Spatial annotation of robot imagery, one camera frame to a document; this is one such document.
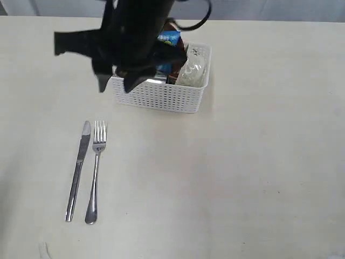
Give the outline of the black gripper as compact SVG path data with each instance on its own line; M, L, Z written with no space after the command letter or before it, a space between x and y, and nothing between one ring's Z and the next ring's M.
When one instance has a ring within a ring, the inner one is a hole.
M175 58L175 48L157 39L172 5L173 1L106 1L99 29L54 32L54 54L89 57L100 93L116 66L129 74L125 84L129 92L152 77L158 65Z

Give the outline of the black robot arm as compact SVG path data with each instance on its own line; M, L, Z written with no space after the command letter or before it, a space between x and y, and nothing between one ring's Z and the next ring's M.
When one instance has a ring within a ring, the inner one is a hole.
M89 57L100 92L116 67L124 73L124 91L129 93L153 77L159 65L187 60L183 50L158 39L172 5L173 1L106 1L99 29L54 33L54 54Z

